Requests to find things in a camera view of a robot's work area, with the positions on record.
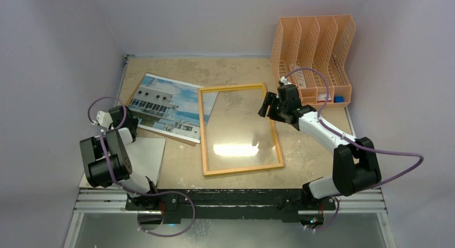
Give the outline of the building and sky photo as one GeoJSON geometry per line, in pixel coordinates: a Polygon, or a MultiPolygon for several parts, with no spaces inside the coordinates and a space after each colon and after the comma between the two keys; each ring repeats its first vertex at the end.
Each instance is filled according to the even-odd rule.
{"type": "Polygon", "coordinates": [[[218,93],[209,93],[199,108],[199,85],[146,73],[127,101],[142,129],[196,145],[201,142],[200,116],[208,123],[218,93]]]}

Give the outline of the brown backing board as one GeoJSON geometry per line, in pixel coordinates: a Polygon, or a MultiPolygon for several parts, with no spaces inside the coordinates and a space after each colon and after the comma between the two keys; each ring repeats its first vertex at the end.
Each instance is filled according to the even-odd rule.
{"type": "Polygon", "coordinates": [[[189,145],[199,144],[201,128],[186,117],[178,117],[173,96],[161,92],[138,91],[129,98],[128,108],[138,118],[138,127],[189,145]]]}

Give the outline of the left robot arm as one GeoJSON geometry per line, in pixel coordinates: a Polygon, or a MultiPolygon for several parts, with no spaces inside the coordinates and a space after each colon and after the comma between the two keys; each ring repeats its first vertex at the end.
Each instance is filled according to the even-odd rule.
{"type": "Polygon", "coordinates": [[[153,210],[160,203],[155,183],[133,171],[126,145],[136,141],[138,119],[124,106],[109,109],[110,122],[99,136],[79,142],[85,179],[95,187],[117,187],[128,192],[135,204],[153,210]]]}

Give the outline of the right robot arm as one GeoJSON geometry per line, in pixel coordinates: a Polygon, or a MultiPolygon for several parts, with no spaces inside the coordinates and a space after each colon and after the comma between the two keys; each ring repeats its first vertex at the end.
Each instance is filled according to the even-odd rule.
{"type": "Polygon", "coordinates": [[[301,201],[306,208],[315,208],[323,198],[350,196],[381,181],[379,163],[376,154],[370,151],[373,142],[369,138],[331,132],[332,125],[320,117],[314,107],[301,104],[295,85],[281,85],[277,90],[277,93],[266,93],[259,116],[292,125],[310,135],[333,156],[330,176],[303,185],[301,201]]]}

